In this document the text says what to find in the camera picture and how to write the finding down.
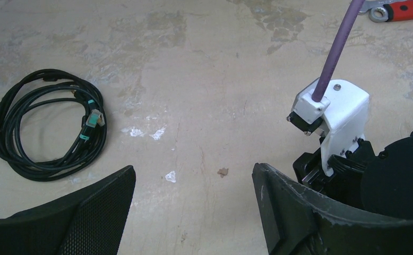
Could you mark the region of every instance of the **concrete floor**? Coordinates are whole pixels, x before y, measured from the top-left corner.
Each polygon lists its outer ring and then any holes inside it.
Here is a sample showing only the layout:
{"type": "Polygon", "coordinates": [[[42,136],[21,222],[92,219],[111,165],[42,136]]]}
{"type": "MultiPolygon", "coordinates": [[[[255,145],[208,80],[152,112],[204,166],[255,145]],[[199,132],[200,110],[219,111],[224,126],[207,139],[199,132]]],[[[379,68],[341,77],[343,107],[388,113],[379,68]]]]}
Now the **concrete floor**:
{"type": "MultiPolygon", "coordinates": [[[[63,180],[28,181],[0,159],[0,217],[133,165],[119,254],[267,254],[252,168],[269,163],[295,177],[293,161],[319,146],[285,117],[320,75],[348,4],[1,0],[0,99],[32,71],[62,69],[98,86],[110,126],[101,157],[63,180]],[[229,169],[224,178],[221,168],[229,169]],[[171,171],[175,183],[165,179],[171,171]]],[[[371,94],[366,137],[377,152],[408,136],[413,21],[359,16],[334,77],[371,94]]],[[[22,128],[28,154],[60,157],[82,115],[71,103],[30,114],[22,128]]]]}

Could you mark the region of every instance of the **wrench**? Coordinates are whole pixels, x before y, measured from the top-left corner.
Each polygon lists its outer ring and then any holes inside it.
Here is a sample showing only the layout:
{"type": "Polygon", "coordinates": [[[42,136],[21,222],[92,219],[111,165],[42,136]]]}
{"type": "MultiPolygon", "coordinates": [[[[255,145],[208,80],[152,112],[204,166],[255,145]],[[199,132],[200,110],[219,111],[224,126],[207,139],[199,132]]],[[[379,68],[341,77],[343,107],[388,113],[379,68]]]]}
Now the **wrench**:
{"type": "Polygon", "coordinates": [[[361,10],[359,11],[359,15],[365,14],[367,11],[369,11],[372,8],[375,7],[383,7],[384,4],[392,4],[396,2],[405,2],[406,0],[381,0],[381,1],[364,1],[363,6],[361,10]]]}

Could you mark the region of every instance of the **purple tube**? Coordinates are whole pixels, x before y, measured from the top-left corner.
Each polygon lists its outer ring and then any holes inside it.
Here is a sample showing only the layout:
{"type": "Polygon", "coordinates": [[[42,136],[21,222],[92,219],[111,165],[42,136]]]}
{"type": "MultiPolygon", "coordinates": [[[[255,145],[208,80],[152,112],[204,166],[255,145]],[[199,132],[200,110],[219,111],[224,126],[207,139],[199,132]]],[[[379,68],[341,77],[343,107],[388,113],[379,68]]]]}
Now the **purple tube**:
{"type": "Polygon", "coordinates": [[[322,69],[321,76],[317,82],[317,86],[311,96],[312,100],[315,102],[320,102],[325,94],[325,91],[327,90],[327,86],[329,85],[336,64],[338,63],[339,56],[341,56],[347,37],[349,37],[350,31],[355,20],[357,19],[358,12],[361,10],[364,1],[365,0],[352,0],[349,8],[347,9],[346,15],[344,15],[344,19],[342,19],[338,33],[334,38],[329,55],[325,61],[324,68],[322,69]]]}

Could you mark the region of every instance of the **metal tool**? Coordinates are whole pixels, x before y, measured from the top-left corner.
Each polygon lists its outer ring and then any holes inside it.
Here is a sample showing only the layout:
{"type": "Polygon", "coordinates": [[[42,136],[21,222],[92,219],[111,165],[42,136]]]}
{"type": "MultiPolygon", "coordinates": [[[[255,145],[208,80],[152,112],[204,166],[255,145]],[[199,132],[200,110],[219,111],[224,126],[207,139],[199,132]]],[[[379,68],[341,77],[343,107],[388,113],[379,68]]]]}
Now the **metal tool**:
{"type": "Polygon", "coordinates": [[[369,18],[374,22],[413,20],[413,0],[397,1],[390,4],[385,3],[383,5],[373,7],[369,12],[369,18]]]}
{"type": "Polygon", "coordinates": [[[365,14],[367,11],[376,8],[376,7],[382,7],[385,4],[392,4],[396,2],[405,2],[406,0],[382,0],[382,1],[364,1],[363,7],[359,11],[359,15],[365,14]]]}

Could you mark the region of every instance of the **red wrench handle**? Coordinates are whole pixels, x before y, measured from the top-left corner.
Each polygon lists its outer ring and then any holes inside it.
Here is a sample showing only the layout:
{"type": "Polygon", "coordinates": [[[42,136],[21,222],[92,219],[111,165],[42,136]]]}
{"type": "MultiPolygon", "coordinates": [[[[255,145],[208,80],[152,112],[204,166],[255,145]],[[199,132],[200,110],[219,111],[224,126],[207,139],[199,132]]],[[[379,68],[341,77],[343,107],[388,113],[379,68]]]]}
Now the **red wrench handle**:
{"type": "Polygon", "coordinates": [[[383,7],[388,11],[387,22],[413,20],[413,0],[385,4],[383,7]]]}

